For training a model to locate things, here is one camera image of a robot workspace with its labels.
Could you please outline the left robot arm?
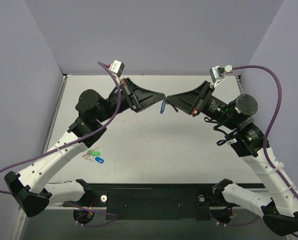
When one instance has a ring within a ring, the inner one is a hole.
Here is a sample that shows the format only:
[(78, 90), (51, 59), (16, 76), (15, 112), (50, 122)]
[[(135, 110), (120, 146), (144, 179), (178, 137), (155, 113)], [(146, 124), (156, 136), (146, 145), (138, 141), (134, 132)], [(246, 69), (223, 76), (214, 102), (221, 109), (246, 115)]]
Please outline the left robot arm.
[(84, 180), (53, 184), (49, 183), (50, 179), (101, 138), (106, 131), (102, 122), (127, 109), (138, 113), (164, 98), (163, 93), (139, 87), (130, 78), (123, 78), (120, 89), (114, 88), (106, 99), (93, 89), (82, 92), (75, 107), (78, 118), (50, 148), (51, 154), (17, 173), (10, 171), (4, 176), (11, 195), (26, 216), (34, 217), (51, 204), (69, 201), (88, 205), (92, 188)]

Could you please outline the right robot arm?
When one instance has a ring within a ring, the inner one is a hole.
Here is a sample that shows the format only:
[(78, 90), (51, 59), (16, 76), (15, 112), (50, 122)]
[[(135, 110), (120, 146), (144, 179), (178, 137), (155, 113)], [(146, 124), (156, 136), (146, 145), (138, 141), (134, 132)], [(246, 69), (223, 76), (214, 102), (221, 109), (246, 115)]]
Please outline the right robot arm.
[(219, 205), (238, 205), (255, 213), (277, 235), (298, 232), (298, 189), (289, 181), (284, 182), (287, 177), (284, 165), (277, 161), (270, 145), (264, 142), (264, 133), (254, 124), (252, 116), (258, 110), (257, 101), (242, 94), (225, 103), (213, 96), (214, 89), (205, 81), (194, 90), (167, 96), (166, 103), (193, 117), (204, 114), (205, 122), (214, 124), (217, 132), (221, 127), (230, 129), (217, 145), (230, 145), (252, 168), (269, 195), (260, 195), (225, 178), (213, 186), (213, 201)]

